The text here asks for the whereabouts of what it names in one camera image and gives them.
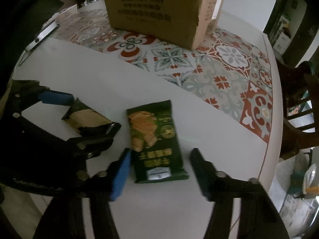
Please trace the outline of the dark wooden chair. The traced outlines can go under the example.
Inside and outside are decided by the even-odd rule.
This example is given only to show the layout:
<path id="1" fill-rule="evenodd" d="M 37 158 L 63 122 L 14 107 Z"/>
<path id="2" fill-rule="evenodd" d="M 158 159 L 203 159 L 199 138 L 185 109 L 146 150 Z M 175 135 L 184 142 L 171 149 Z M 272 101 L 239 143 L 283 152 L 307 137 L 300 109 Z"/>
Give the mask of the dark wooden chair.
<path id="1" fill-rule="evenodd" d="M 280 157 L 318 146 L 318 66 L 303 61 L 290 69 L 278 64 L 283 99 Z"/>

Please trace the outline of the silver tablet device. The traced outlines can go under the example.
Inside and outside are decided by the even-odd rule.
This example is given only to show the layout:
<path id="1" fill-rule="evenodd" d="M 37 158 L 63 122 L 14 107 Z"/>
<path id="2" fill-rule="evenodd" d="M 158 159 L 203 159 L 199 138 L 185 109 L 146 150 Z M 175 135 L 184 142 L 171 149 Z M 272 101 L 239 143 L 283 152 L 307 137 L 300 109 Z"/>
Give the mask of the silver tablet device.
<path id="1" fill-rule="evenodd" d="M 52 21 L 48 23 L 45 27 L 43 27 L 40 33 L 36 36 L 36 38 L 24 49 L 22 52 L 17 65 L 21 66 L 23 62 L 32 54 L 32 52 L 43 42 L 46 38 L 48 38 L 53 32 L 55 32 L 59 28 L 59 24 L 56 21 Z"/>

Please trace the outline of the brown cardboard box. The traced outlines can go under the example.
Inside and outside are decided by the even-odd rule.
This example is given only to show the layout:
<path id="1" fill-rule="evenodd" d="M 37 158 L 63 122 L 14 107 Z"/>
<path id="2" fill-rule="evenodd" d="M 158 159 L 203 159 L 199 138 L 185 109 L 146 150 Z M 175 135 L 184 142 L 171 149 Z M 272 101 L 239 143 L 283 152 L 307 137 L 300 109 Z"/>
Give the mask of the brown cardboard box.
<path id="1" fill-rule="evenodd" d="M 224 0 L 104 0 L 110 25 L 194 50 L 215 29 Z"/>

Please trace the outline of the black gold snack packet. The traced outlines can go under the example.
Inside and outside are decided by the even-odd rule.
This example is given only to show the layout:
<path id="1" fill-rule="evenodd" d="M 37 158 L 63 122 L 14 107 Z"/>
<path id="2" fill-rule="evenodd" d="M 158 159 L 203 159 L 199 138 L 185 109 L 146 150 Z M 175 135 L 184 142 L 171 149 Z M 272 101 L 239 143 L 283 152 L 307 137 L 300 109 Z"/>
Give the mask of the black gold snack packet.
<path id="1" fill-rule="evenodd" d="M 115 133 L 121 128 L 117 122 L 111 121 L 104 115 L 93 110 L 78 98 L 73 102 L 66 114 L 62 117 L 81 136 L 104 136 L 112 129 Z"/>

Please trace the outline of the patterned tile table mat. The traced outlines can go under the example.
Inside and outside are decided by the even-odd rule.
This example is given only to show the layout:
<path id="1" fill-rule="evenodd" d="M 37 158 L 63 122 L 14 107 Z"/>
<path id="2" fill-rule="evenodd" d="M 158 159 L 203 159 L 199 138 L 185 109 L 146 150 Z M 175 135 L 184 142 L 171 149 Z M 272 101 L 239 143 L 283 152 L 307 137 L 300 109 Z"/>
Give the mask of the patterned tile table mat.
<path id="1" fill-rule="evenodd" d="M 268 142 L 273 86 L 268 56 L 217 28 L 190 51 L 152 36 L 114 29 L 104 9 L 78 12 L 59 25 L 57 39 L 116 56 L 200 97 Z"/>

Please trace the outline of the dark green snack bag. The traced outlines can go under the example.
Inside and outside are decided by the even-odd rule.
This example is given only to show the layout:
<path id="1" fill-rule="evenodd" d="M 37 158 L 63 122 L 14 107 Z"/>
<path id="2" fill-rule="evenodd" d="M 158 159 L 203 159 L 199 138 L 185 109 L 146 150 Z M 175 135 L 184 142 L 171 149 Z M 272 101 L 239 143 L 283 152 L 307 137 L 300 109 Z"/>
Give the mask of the dark green snack bag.
<path id="1" fill-rule="evenodd" d="M 126 110 L 136 183 L 187 180 L 170 100 Z"/>

